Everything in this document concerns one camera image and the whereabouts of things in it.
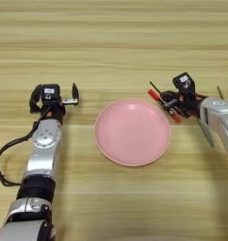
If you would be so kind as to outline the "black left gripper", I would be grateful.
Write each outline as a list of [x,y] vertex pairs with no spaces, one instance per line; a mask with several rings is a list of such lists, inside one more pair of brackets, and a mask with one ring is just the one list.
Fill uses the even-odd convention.
[[66,105],[77,106],[79,104],[79,91],[76,83],[73,83],[72,99],[47,100],[42,102],[42,107],[38,106],[41,98],[41,85],[37,85],[31,93],[29,100],[30,113],[41,113],[41,120],[57,120],[63,122],[66,114]]

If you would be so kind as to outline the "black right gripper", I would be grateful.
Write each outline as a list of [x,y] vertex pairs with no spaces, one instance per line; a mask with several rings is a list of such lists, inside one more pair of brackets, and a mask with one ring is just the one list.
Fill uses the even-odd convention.
[[200,106],[205,96],[194,92],[181,94],[171,90],[163,91],[160,96],[170,106],[175,120],[200,117]]

